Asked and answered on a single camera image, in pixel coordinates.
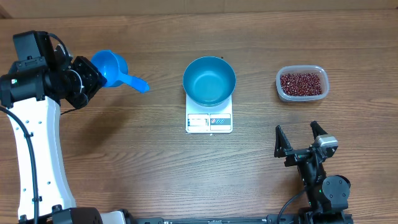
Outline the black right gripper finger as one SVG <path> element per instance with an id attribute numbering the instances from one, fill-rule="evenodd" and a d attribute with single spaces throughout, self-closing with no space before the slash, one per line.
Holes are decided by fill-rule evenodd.
<path id="1" fill-rule="evenodd" d="M 275 127 L 275 149 L 274 157 L 286 157 L 292 150 L 289 140 L 280 125 Z"/>
<path id="2" fill-rule="evenodd" d="M 317 121 L 312 121 L 310 123 L 310 127 L 312 129 L 314 139 L 316 139 L 318 136 L 327 134 L 327 132 L 317 123 Z"/>

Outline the blue plastic measuring scoop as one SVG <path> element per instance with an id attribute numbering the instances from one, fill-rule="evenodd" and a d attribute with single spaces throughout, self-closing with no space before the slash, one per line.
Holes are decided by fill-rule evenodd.
<path id="1" fill-rule="evenodd" d="M 126 84 L 140 93 L 150 90 L 149 84 L 143 79 L 129 75 L 125 59 L 111 50 L 101 50 L 94 54 L 91 63 L 105 77 L 105 88 L 114 88 Z"/>

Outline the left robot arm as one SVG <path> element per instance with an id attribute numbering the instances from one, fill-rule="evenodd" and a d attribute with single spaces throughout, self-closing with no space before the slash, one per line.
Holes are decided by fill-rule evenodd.
<path id="1" fill-rule="evenodd" d="M 60 102 L 85 107 L 106 83 L 85 57 L 72 57 L 55 35 L 28 31 L 13 37 L 17 60 L 1 77 L 1 111 L 17 147 L 21 195 L 19 223 L 133 223 L 120 209 L 100 213 L 78 207 L 68 186 L 60 147 Z"/>

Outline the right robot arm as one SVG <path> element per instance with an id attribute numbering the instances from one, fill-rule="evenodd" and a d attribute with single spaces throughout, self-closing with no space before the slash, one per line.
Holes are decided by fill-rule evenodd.
<path id="1" fill-rule="evenodd" d="M 281 208 L 276 223 L 353 223 L 352 215 L 345 214 L 351 183 L 342 175 L 327 176 L 323 163 L 338 148 L 338 140 L 328 134 L 316 121 L 310 123 L 314 142 L 305 149 L 293 149 L 282 128 L 275 127 L 274 156 L 285 158 L 286 167 L 297 167 L 303 190 L 294 195 Z M 306 194 L 308 207 L 296 214 L 285 214 L 286 208 L 301 195 Z"/>

